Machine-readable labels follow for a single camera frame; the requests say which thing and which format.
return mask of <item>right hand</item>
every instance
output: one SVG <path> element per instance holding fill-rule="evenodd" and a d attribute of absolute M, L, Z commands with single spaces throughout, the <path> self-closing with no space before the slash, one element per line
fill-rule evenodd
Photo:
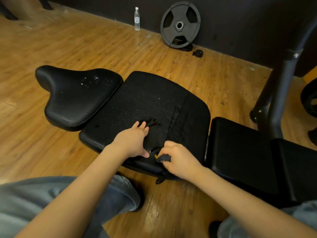
<path fill-rule="evenodd" d="M 172 174 L 191 181 L 192 178 L 199 173 L 202 165 L 183 145 L 173 141 L 165 141 L 164 147 L 161 149 L 158 157 L 161 155 L 170 155 L 171 162 L 163 161 L 164 167 Z"/>

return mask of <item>water bottle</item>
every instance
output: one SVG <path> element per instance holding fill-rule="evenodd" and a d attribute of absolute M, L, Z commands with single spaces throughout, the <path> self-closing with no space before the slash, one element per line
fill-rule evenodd
<path fill-rule="evenodd" d="M 138 7 L 135 8 L 134 12 L 134 29 L 140 31 L 140 12 Z"/>

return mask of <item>black cushion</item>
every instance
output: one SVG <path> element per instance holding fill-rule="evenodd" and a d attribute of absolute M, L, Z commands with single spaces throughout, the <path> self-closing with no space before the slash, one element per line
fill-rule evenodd
<path fill-rule="evenodd" d="M 295 204 L 317 199 L 317 151 L 283 139 L 271 141 L 280 192 Z"/>
<path fill-rule="evenodd" d="M 279 193 L 269 139 L 241 124 L 212 120 L 206 166 L 265 200 Z"/>
<path fill-rule="evenodd" d="M 103 68 L 73 71 L 45 65 L 35 76 L 50 92 L 47 120 L 68 131 L 81 130 L 123 82 L 119 74 Z"/>
<path fill-rule="evenodd" d="M 148 159 L 129 158 L 123 166 L 154 176 L 165 176 L 165 168 L 156 162 L 166 140 L 186 146 L 204 162 L 210 112 L 198 97 L 178 84 L 145 72 L 132 72 L 100 112 L 83 128 L 80 140 L 101 152 L 117 133 L 146 121 L 150 131 L 144 148 L 151 152 Z"/>

